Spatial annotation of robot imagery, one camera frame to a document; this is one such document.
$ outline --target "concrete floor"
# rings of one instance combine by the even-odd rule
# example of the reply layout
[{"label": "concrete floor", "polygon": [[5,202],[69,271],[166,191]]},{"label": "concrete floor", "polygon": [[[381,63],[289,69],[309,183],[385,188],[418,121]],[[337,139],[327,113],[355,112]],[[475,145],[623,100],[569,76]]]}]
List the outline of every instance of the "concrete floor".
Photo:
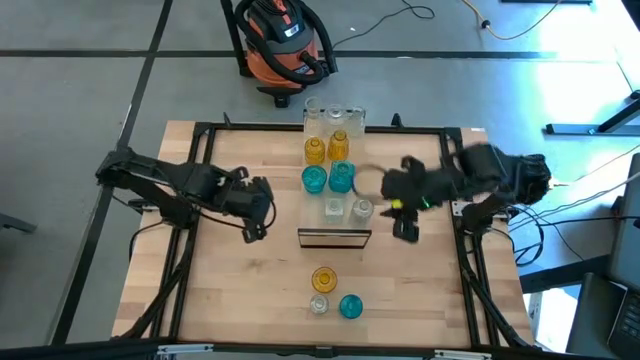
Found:
[{"label": "concrete floor", "polygon": [[[334,41],[403,6],[399,0],[306,2]],[[638,33],[632,23],[627,26],[631,20],[621,4],[561,5],[531,33],[501,42],[478,33],[461,2],[419,3],[431,6],[436,19],[419,20],[407,12],[339,49],[545,52],[553,58],[340,58],[339,73],[294,98],[286,110],[274,109],[270,98],[255,91],[254,80],[239,77],[233,59],[157,59],[131,146],[155,156],[167,120],[221,121],[223,111],[235,122],[300,122],[310,95],[364,106],[373,125],[386,125],[399,112],[408,125],[487,128],[490,140],[505,152],[545,154],[554,176],[565,181],[640,142],[551,138],[541,131],[549,122],[605,119],[631,86],[640,88],[640,71],[630,66],[640,62],[632,61],[635,55],[621,40]],[[162,0],[4,0],[0,49],[146,50],[162,5]],[[478,5],[503,34],[525,28],[550,6],[497,0]],[[176,1],[160,49],[229,50],[223,21],[216,2]],[[0,50],[0,211],[39,226],[32,235],[0,232],[0,347],[6,348],[47,341],[98,192],[93,172],[119,136],[143,59],[1,55]],[[535,208],[555,207],[622,181],[629,160],[554,191]],[[614,198],[611,194],[554,219],[593,216]],[[136,213],[112,203],[70,341],[109,337],[126,276],[129,237],[138,224]],[[584,258],[607,253],[613,237],[608,223],[561,230]],[[513,236],[519,246],[537,241],[534,227]],[[521,270],[576,260],[557,234],[547,231],[542,257]]]}]

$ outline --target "wooden table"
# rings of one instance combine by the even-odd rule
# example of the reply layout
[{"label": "wooden table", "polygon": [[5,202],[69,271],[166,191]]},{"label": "wooden table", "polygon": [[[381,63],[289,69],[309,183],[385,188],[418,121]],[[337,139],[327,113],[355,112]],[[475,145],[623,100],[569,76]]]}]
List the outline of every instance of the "wooden table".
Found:
[{"label": "wooden table", "polygon": [[[168,122],[158,158],[186,161],[193,127],[194,122]],[[462,133],[465,146],[487,139],[482,129]],[[365,139],[367,152],[384,167],[397,168],[407,154],[427,167],[439,166],[435,136],[367,134]],[[302,149],[303,136],[298,132],[216,132],[212,163],[223,168],[244,165],[251,176],[267,176],[278,217],[268,236],[250,245],[243,242],[238,229],[200,221],[179,339],[469,347],[448,205],[420,215],[416,245],[393,238],[392,219],[376,213],[373,235],[364,250],[301,249],[296,229],[304,191]],[[141,226],[158,220],[156,212],[146,213]],[[494,226],[506,230],[497,221]],[[169,226],[162,225],[138,236],[114,335],[128,330],[156,295],[170,232]],[[484,236],[483,245],[492,297],[519,335],[532,343],[511,243],[491,232]],[[317,317],[309,310],[309,300],[316,293],[310,278],[320,266],[335,269],[338,286],[328,294],[329,312]],[[362,316],[355,320],[342,318],[337,309],[349,293],[359,295],[364,303]],[[481,339],[488,343],[482,305],[475,300]],[[168,332],[172,308],[169,299],[161,334]]]}]

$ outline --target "shop vacuum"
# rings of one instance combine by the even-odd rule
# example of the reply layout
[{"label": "shop vacuum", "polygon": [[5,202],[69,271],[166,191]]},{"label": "shop vacuum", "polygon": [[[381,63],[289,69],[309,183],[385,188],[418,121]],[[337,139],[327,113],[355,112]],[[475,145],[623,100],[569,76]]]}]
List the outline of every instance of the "shop vacuum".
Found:
[{"label": "shop vacuum", "polygon": [[[301,0],[221,0],[240,75],[255,77],[258,91],[273,96],[278,108],[338,71],[329,34],[318,15]],[[247,54],[238,28],[245,34]],[[317,32],[324,60],[318,58]]]}]

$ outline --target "vacuum wheel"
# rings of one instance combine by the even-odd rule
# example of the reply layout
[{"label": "vacuum wheel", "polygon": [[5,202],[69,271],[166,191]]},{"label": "vacuum wheel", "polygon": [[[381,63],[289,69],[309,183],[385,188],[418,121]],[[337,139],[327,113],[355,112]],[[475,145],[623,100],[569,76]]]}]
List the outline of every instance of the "vacuum wheel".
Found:
[{"label": "vacuum wheel", "polygon": [[274,96],[273,103],[276,105],[277,108],[280,108],[280,109],[288,108],[289,104],[291,103],[291,96],[288,96],[288,95]]}]

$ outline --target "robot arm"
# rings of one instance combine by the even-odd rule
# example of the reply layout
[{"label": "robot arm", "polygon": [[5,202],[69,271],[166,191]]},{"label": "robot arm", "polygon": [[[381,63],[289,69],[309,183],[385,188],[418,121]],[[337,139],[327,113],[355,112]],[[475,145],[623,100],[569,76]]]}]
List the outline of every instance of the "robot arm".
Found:
[{"label": "robot arm", "polygon": [[[263,239],[273,202],[266,178],[246,181],[245,167],[231,171],[209,164],[171,164],[136,154],[131,148],[111,151],[96,172],[98,182],[129,189],[156,205],[166,222],[186,229],[200,208],[241,218],[245,242]],[[168,185],[174,195],[157,184]]]},{"label": "robot arm", "polygon": [[381,194],[393,202],[392,208],[382,214],[396,220],[394,236],[418,241],[418,211],[441,206],[445,201],[493,193],[463,210],[465,230],[476,232],[488,226],[486,221],[504,207],[531,205],[548,191],[551,173],[543,155],[510,156],[493,145],[476,144],[451,157],[443,159],[440,169],[427,170],[422,162],[406,156],[401,170],[385,171]]}]

